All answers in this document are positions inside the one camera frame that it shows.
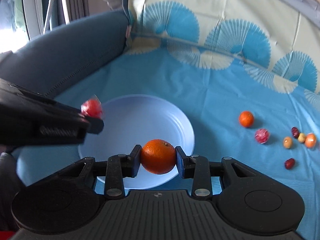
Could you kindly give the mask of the red candy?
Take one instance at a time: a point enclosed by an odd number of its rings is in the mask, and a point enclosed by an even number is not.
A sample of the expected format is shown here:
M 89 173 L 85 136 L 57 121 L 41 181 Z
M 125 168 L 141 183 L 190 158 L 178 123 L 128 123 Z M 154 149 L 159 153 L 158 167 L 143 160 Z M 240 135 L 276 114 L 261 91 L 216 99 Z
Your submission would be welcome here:
M 103 116 L 103 108 L 100 100 L 96 95 L 85 101 L 81 107 L 81 114 L 92 118 L 101 119 Z
M 270 133 L 265 128 L 260 128 L 256 130 L 254 135 L 255 140 L 260 144 L 266 143 L 269 140 L 269 137 L 270 137 Z

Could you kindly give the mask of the bare orange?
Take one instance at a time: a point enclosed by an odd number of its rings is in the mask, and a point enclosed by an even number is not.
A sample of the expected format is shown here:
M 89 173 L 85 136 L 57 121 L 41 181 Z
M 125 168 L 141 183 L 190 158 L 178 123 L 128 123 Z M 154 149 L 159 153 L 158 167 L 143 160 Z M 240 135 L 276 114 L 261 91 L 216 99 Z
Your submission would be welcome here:
M 150 140 L 141 150 L 140 163 L 150 173 L 166 174 L 176 165 L 175 148 L 165 140 Z

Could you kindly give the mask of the small orange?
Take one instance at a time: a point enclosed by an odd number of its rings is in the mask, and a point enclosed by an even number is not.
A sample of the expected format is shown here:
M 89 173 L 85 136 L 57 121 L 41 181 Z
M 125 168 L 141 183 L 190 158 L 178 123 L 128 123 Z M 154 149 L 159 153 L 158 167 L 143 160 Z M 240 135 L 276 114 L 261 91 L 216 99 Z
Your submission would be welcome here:
M 243 111 L 239 115 L 239 123 L 245 128 L 249 128 L 254 124 L 254 115 L 250 111 Z

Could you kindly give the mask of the dark red jujube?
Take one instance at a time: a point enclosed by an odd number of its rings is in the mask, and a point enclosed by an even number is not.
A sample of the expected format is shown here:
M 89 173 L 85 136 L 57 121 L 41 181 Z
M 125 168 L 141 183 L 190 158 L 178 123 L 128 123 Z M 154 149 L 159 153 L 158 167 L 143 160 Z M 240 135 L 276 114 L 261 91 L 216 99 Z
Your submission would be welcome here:
M 287 170 L 290 170 L 292 169 L 296 164 L 296 161 L 294 158 L 290 158 L 290 159 L 287 159 L 284 163 L 284 166 Z
M 295 138 L 295 139 L 298 139 L 299 135 L 300 135 L 300 131 L 297 127 L 292 127 L 291 128 L 291 133 L 292 133 L 292 136 Z

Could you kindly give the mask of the orange fruit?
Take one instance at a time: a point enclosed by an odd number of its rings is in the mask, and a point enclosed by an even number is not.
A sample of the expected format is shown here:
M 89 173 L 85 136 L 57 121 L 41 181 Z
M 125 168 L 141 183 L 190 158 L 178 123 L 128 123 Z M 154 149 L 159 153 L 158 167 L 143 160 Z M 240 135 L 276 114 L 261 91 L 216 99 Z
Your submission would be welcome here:
M 306 135 L 304 144 L 307 148 L 314 148 L 317 144 L 317 137 L 314 133 L 309 133 Z

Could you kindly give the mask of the light blue round plate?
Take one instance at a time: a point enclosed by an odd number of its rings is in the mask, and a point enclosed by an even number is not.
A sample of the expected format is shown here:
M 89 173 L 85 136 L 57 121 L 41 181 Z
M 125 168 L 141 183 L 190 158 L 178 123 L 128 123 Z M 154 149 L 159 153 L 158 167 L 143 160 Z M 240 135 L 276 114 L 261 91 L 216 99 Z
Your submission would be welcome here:
M 162 139 L 181 146 L 192 155 L 195 146 L 193 127 L 187 116 L 167 100 L 149 95 L 126 95 L 102 104 L 104 129 L 88 134 L 78 147 L 80 158 L 106 161 L 116 154 L 129 154 L 135 145 L 144 146 Z

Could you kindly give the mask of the blue fan-pattern cloth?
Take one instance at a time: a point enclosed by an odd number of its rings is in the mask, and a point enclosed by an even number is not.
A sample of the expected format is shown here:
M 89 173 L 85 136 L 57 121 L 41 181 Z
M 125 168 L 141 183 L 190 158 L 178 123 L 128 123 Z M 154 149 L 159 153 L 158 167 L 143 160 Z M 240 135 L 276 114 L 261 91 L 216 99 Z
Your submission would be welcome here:
M 123 55 L 57 95 L 78 106 L 92 95 L 159 96 L 188 116 L 195 153 L 230 155 L 296 189 L 306 204 L 299 232 L 319 239 L 319 148 L 285 150 L 292 126 L 319 134 L 319 0 L 129 0 Z M 250 111 L 245 128 L 239 115 Z M 269 131 L 258 143 L 256 130 Z M 294 158 L 287 170 L 284 163 Z

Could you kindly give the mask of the window frame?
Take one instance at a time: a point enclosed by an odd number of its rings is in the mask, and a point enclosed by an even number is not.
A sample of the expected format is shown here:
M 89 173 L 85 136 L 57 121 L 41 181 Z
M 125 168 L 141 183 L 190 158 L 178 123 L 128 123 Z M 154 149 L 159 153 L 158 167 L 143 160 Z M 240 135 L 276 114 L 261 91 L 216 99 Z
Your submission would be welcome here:
M 22 0 L 23 16 L 25 29 L 30 39 L 35 38 L 43 34 L 43 27 L 47 13 L 47 7 L 42 3 L 42 0 Z M 65 23 L 70 22 L 70 16 L 68 13 L 67 0 L 61 0 L 62 18 Z

